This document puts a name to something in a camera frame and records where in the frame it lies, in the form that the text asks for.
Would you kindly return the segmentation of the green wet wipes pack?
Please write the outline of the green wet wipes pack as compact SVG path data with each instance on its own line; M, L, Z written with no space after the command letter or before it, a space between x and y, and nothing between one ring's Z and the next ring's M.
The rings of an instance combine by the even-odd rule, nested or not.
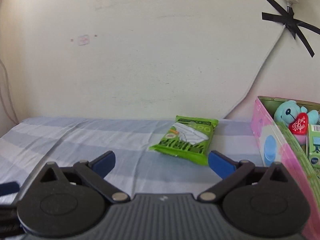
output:
M149 149L207 166L209 146L218 124L217 119L178 115L159 143Z

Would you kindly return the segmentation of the green cardboard box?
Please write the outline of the green cardboard box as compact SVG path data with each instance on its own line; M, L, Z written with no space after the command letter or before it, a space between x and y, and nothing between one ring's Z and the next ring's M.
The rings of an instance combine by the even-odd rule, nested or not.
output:
M319 125L308 125L307 156L314 168L320 166L320 129Z

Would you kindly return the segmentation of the pink macaron biscuit tin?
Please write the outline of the pink macaron biscuit tin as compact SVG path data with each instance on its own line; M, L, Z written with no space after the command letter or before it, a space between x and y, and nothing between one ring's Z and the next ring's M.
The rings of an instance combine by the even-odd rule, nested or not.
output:
M264 166L281 162L296 180L306 196L311 210L303 235L307 239L319 239L319 183L308 179L294 152L279 130L273 116L286 99L259 96L254 102L251 129L257 142Z

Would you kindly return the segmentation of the long green patterned box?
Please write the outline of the long green patterned box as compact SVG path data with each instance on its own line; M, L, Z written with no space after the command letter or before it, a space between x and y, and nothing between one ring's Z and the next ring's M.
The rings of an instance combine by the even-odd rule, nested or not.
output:
M283 122L277 122L277 126L291 147L291 150L294 152L307 178L314 179L315 182L319 183L319 172L316 171L310 164L306 153L303 151L296 137L289 131L289 128L286 127Z

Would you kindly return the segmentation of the teal teddy bear with heart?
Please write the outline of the teal teddy bear with heart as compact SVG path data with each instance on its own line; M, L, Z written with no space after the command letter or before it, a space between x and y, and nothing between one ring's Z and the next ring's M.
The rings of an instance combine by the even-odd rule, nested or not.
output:
M298 106L295 100L283 102L275 111L275 122L283 123L294 135L300 145L306 144L308 125L316 125L319 121L319 111Z

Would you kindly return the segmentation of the black tape cross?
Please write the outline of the black tape cross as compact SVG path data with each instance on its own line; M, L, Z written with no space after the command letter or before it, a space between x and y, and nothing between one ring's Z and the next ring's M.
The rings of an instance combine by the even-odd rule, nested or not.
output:
M320 29L314 25L308 24L304 21L294 18L295 13L293 12L293 9L291 6L288 5L287 9L284 9L275 0L267 0L267 1L274 9L276 9L277 12L279 12L279 15L262 12L261 13L262 20L281 23L282 25L285 25L285 28L291 33L292 37L296 39L296 37L298 36L301 42L304 44L310 56L314 57L315 52L313 51L306 37L300 30L300 27L308 29L316 34L319 34Z

